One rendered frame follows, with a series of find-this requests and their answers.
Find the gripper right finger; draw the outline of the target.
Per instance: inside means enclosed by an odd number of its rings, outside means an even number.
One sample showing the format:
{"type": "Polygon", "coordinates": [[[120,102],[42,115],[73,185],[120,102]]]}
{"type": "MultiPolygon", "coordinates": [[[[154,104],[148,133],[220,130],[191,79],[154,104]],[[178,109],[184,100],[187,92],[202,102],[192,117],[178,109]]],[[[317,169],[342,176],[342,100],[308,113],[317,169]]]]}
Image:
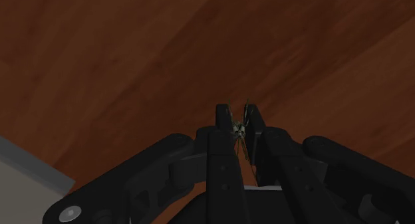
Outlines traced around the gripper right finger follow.
{"type": "Polygon", "coordinates": [[[298,144],[244,107],[260,186],[278,182],[296,224],[415,224],[415,179],[322,136],[298,144]]]}

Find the small thin wiry object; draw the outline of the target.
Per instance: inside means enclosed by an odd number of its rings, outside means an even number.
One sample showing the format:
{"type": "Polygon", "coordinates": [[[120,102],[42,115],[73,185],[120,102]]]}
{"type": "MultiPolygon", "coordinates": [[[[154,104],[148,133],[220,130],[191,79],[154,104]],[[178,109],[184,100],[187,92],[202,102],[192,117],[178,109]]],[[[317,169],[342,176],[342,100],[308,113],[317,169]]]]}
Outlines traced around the small thin wiry object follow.
{"type": "Polygon", "coordinates": [[[249,168],[251,170],[251,173],[253,175],[254,178],[254,183],[256,186],[258,186],[257,180],[256,180],[256,173],[252,168],[251,165],[251,159],[249,157],[249,153],[248,153],[248,149],[247,149],[247,142],[246,142],[246,127],[249,124],[249,118],[248,115],[251,114],[253,111],[249,111],[249,99],[247,99],[245,105],[244,105],[244,111],[241,114],[241,120],[235,120],[233,117],[233,112],[231,109],[231,100],[228,100],[227,103],[227,111],[228,114],[230,116],[230,120],[231,120],[231,135],[233,136],[234,140],[235,140],[235,153],[236,156],[239,157],[239,152],[242,151],[243,152],[243,156],[245,158],[245,161],[247,161],[249,163],[249,168]]]}

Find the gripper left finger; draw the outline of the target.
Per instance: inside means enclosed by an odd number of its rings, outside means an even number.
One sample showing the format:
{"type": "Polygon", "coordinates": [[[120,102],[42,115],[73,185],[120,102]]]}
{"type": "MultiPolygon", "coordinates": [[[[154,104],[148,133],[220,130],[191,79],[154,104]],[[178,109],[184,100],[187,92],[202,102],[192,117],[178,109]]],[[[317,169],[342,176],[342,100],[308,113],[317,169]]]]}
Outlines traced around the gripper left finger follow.
{"type": "Polygon", "coordinates": [[[196,139],[170,134],[51,205],[42,224],[151,224],[204,181],[184,210],[188,224],[251,224],[229,108],[196,139]]]}

